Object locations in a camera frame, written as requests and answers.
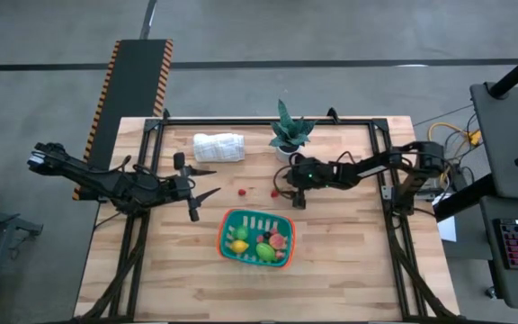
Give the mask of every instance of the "teal plastic basket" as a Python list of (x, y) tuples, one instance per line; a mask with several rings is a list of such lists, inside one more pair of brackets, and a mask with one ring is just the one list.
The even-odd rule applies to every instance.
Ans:
[[(249, 236), (246, 243), (249, 245), (247, 250), (242, 254), (235, 253), (229, 245), (233, 242), (233, 232), (239, 226), (247, 226)], [(285, 257), (275, 262), (263, 261), (255, 252), (257, 245), (257, 236), (263, 235), (266, 231), (274, 226), (283, 237), (287, 238), (287, 247), (282, 250)], [(219, 234), (217, 236), (217, 251), (220, 255), (237, 261), (245, 262), (257, 266), (276, 266), (286, 267), (290, 264), (295, 250), (295, 225), (293, 221), (278, 215), (262, 211), (245, 211), (231, 210), (225, 214), (221, 225), (219, 226)]]

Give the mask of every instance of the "concrete floor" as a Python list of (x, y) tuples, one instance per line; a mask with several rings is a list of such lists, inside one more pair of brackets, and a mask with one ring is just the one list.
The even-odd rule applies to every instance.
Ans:
[[(0, 0), (0, 64), (105, 62), (118, 39), (139, 36), (147, 0)], [(159, 0), (150, 38), (173, 38), (174, 61), (246, 59), (518, 58), (518, 0)], [(469, 86), (512, 67), (360, 67), (172, 71), (175, 116), (410, 115), (420, 122), (470, 103)], [(72, 202), (73, 185), (30, 173), (37, 141), (81, 154), (102, 71), (0, 72), (0, 210), (45, 224), (5, 263), (0, 323), (67, 319), (74, 309), (97, 205)], [(434, 122), (465, 126), (472, 108)], [(430, 122), (415, 128), (424, 140)], [(448, 133), (437, 131), (436, 140)], [(485, 150), (465, 159), (477, 178)], [(518, 323), (490, 301), (483, 261), (450, 259), (461, 313)]]

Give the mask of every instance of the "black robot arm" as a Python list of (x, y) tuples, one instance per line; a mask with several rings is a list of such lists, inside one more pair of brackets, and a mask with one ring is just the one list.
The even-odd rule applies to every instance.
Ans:
[[(415, 165), (404, 157), (405, 154), (417, 155)], [(295, 154), (290, 157), (290, 170), (284, 178), (297, 192), (283, 192), (293, 201), (293, 207), (305, 209), (306, 190), (335, 188), (351, 189), (363, 178), (375, 176), (388, 169), (397, 169), (408, 174), (405, 182), (393, 188), (393, 212), (413, 213), (415, 194), (429, 178), (439, 176), (444, 170), (441, 145), (430, 141), (416, 141), (402, 147), (394, 147), (357, 163), (330, 161), (323, 163), (314, 157)]]
[(162, 204), (187, 201), (192, 221), (198, 221), (197, 207), (201, 202), (219, 189), (204, 193), (199, 197), (192, 196), (195, 182), (189, 176), (204, 176), (215, 171), (202, 171), (184, 165), (184, 154), (176, 153), (175, 169), (180, 175), (160, 177), (149, 169), (134, 165), (134, 172), (126, 172), (125, 166), (131, 156), (125, 157), (123, 163), (112, 170), (97, 170), (85, 162), (71, 157), (61, 144), (38, 143), (35, 145), (27, 164), (29, 169), (43, 176), (64, 176), (79, 185), (96, 191), (107, 197), (118, 212), (131, 215), (143, 212)]

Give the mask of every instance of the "potted plant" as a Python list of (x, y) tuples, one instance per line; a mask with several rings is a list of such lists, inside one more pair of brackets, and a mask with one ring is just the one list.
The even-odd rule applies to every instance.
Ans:
[(289, 156), (299, 150), (299, 147), (305, 146), (305, 142), (309, 141), (308, 135), (315, 126), (314, 121), (304, 121), (301, 117), (298, 121), (294, 121), (283, 101), (279, 101), (279, 117), (281, 122), (272, 122), (271, 127), (277, 136), (271, 140), (270, 146), (276, 147), (275, 155), (284, 163), (289, 162)]

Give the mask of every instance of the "wooden tabletop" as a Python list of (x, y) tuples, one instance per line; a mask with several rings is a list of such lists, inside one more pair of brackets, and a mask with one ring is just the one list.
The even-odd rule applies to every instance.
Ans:
[[(409, 117), (386, 118), (393, 145), (415, 139)], [(144, 120), (121, 120), (112, 166), (127, 155), (137, 158)], [(245, 136), (245, 161), (198, 164), (193, 135), (223, 132)], [(165, 126), (158, 173), (174, 174), (173, 154), (182, 151), (187, 164), (218, 172), (194, 178), (194, 194), (218, 186), (221, 190), (203, 203), (198, 222), (190, 221), (186, 202), (152, 210), (136, 320), (401, 319), (377, 179), (364, 179), (349, 191), (309, 191), (307, 209), (293, 209), (289, 200), (270, 196), (273, 174), (283, 166), (268, 146), (272, 136), (271, 128), (261, 125)], [(302, 153), (322, 161), (335, 160), (346, 150), (355, 160), (371, 155), (366, 126), (318, 125), (309, 137)], [(279, 183), (284, 187), (283, 179)], [(237, 195), (241, 188), (245, 196)], [(416, 204), (430, 209), (428, 203)], [(218, 255), (218, 226), (232, 208), (267, 211), (295, 221), (296, 250), (288, 268), (246, 265)], [(114, 213), (112, 206), (104, 205), (97, 221)], [(434, 218), (416, 213), (409, 222), (421, 275), (445, 306), (458, 313)], [(113, 278), (124, 223), (120, 216), (94, 233), (76, 315), (89, 310)], [(408, 280), (406, 286), (413, 305)], [(124, 309), (125, 288), (123, 296)]]

